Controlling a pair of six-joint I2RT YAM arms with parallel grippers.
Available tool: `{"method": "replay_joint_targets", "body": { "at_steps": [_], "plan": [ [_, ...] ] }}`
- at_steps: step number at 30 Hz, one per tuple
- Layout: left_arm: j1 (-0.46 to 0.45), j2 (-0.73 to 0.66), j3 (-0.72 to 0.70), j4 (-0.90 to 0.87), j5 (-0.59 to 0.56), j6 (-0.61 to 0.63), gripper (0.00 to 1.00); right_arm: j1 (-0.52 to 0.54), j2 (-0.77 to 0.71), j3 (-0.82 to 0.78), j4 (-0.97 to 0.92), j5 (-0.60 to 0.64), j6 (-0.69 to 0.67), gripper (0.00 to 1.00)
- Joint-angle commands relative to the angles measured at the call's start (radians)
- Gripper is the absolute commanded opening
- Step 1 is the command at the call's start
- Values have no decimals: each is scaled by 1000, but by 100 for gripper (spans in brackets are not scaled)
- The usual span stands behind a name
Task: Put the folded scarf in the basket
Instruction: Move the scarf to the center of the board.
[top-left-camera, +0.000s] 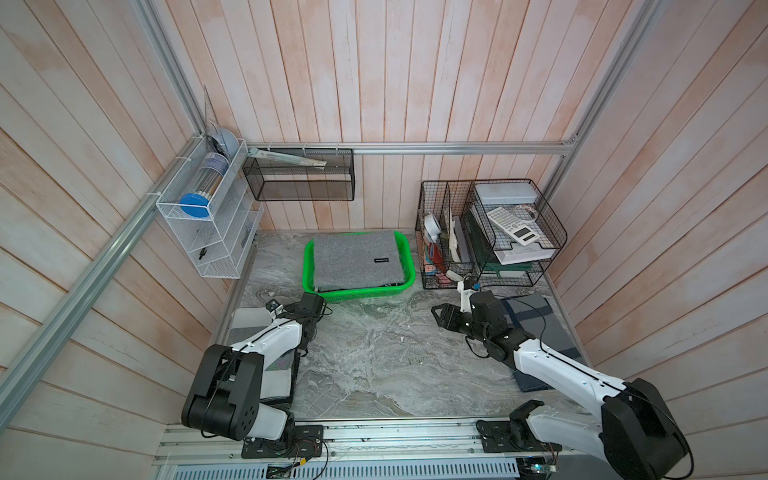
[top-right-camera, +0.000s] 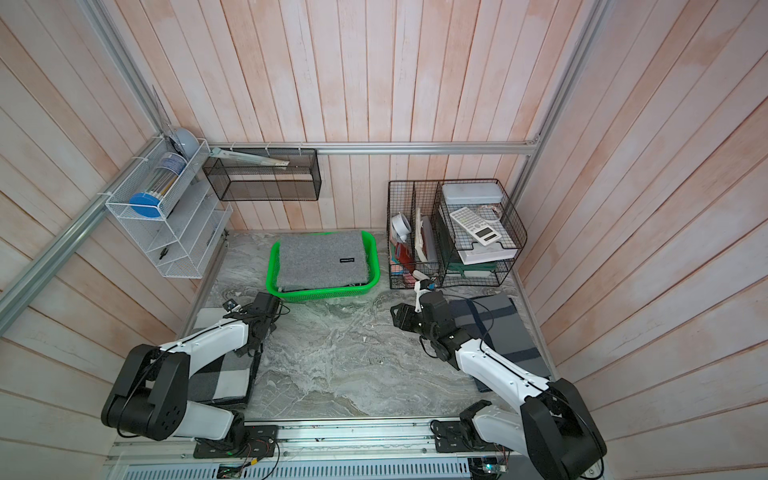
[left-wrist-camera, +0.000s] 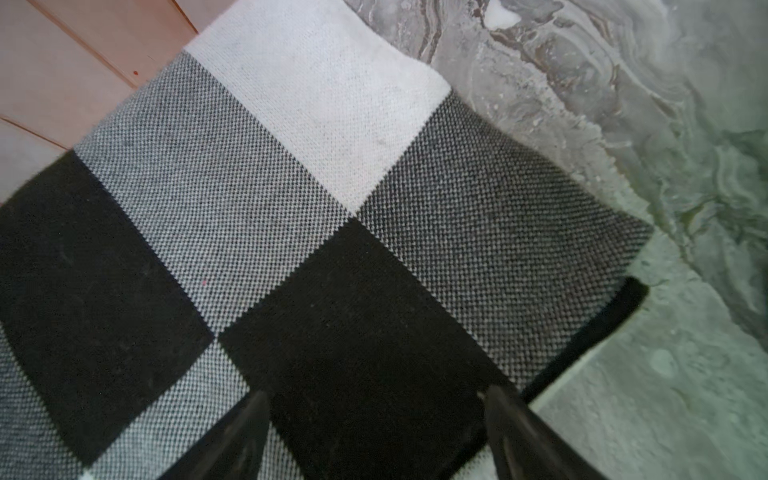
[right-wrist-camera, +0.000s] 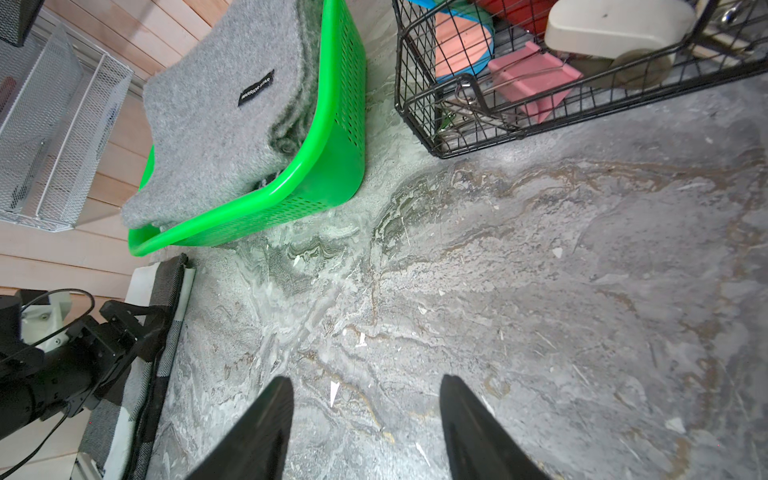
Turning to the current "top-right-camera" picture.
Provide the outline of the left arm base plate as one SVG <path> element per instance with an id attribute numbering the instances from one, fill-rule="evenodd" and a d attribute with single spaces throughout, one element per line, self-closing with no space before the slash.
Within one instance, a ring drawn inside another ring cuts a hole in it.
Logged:
<path id="1" fill-rule="evenodd" d="M 276 453 L 277 425 L 236 425 L 222 440 L 197 439 L 195 459 L 245 459 L 273 457 Z"/>

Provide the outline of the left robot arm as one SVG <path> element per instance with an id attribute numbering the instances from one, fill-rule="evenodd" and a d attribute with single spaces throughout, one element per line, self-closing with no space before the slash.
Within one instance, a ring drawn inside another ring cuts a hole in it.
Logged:
<path id="1" fill-rule="evenodd" d="M 190 379 L 232 352 L 249 356 L 281 316 L 281 300 L 260 292 L 246 305 L 230 299 L 216 323 L 163 345 L 141 344 L 126 357 L 104 403 L 101 421 L 123 438 L 194 438 L 219 450 L 247 444 L 243 416 L 190 398 Z"/>

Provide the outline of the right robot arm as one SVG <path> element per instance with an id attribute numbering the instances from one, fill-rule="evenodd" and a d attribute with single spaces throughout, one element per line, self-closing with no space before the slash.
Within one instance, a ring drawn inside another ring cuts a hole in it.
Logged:
<path id="1" fill-rule="evenodd" d="M 473 377 L 505 402 L 479 400 L 457 420 L 434 420 L 430 428 L 441 451 L 488 451 L 526 456 L 544 479 L 588 479 L 605 467 L 607 445 L 579 390 L 570 381 L 550 380 L 519 366 L 536 347 L 503 355 L 491 331 L 513 305 L 492 309 L 486 298 L 417 289 L 413 305 L 391 307 L 394 327 L 418 335 L 424 352 Z"/>

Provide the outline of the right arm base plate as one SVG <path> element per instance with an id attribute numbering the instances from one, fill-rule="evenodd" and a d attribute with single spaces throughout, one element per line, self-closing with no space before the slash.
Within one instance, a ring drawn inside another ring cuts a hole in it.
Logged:
<path id="1" fill-rule="evenodd" d="M 438 453 L 498 451 L 496 444 L 482 440 L 462 421 L 432 420 L 429 427 Z"/>

